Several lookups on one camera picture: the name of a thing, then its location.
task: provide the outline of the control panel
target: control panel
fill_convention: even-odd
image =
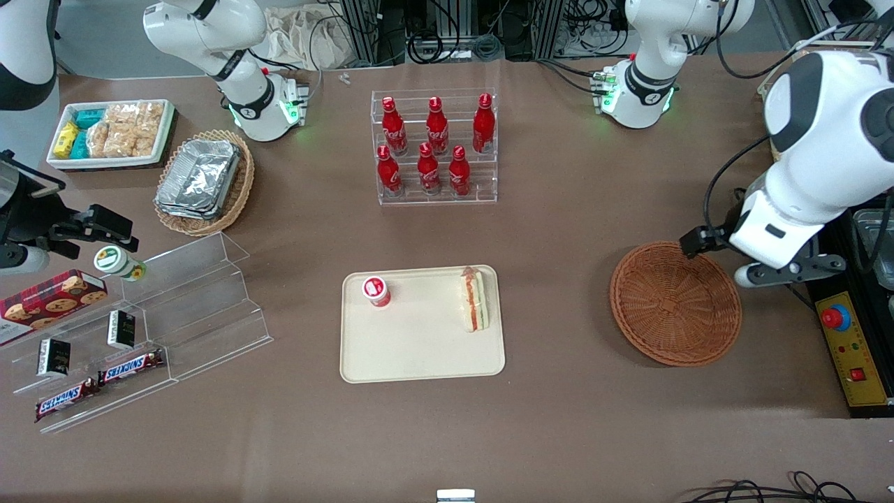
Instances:
[[[887,405],[888,396],[848,292],[823,299],[815,306],[848,404]]]

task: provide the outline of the cookie box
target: cookie box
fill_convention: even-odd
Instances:
[[[0,303],[0,345],[40,330],[108,296],[103,280],[71,269]]]

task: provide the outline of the table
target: table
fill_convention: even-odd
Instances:
[[[778,55],[731,57],[756,69]],[[587,62],[581,67],[602,67]],[[701,222],[705,186],[763,133],[756,81],[693,57],[654,127],[594,115],[589,98],[535,64],[452,64],[325,76],[308,125],[251,143],[257,179],[228,234],[265,310],[272,344],[57,435],[0,396],[5,500],[431,501],[470,487],[482,502],[676,501],[684,490],[786,471],[889,498],[894,429],[843,420],[844,399],[816,317],[782,288],[742,291],[732,351],[699,369],[667,368],[621,335],[607,300],[632,247]],[[208,78],[62,77],[63,104],[168,98],[175,142],[232,128]],[[388,208],[376,202],[372,90],[495,85],[501,196],[495,205]],[[760,148],[718,186],[770,163]],[[158,222],[156,170],[73,174],[68,204],[134,220],[139,257],[184,244]],[[90,270],[98,245],[74,265]],[[712,255],[728,270],[732,253]],[[355,271],[484,263],[500,275],[507,362],[492,378],[351,385],[339,376],[342,280]],[[72,263],[54,259],[50,271]],[[0,293],[41,277],[4,279]]]

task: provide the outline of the tray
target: tray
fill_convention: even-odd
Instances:
[[[462,320],[465,266],[357,272],[342,284],[342,379],[352,384],[493,376],[506,363],[500,289],[490,266],[472,266],[485,281],[491,324],[468,333]],[[375,308],[363,280],[379,276],[392,300]]]
[[[164,111],[162,112],[162,122],[158,126],[156,134],[156,143],[152,147],[152,154],[148,156],[140,156],[137,158],[87,158],[87,159],[60,159],[53,154],[53,145],[59,138],[63,126],[72,119],[75,112],[80,110],[90,110],[93,108],[106,108],[110,105],[119,103],[139,103],[140,101],[160,101],[164,103]],[[72,103],[66,105],[59,119],[53,134],[53,141],[46,152],[46,163],[58,169],[59,171],[105,171],[109,169],[126,169],[133,166],[153,165],[158,163],[164,153],[164,148],[168,140],[168,133],[171,131],[173,122],[174,106],[167,99],[134,99],[124,101],[98,101],[95,103]]]

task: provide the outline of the red lid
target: red lid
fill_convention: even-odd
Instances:
[[[388,145],[379,145],[379,148],[375,151],[375,153],[383,161],[391,158],[391,151],[388,150]]]

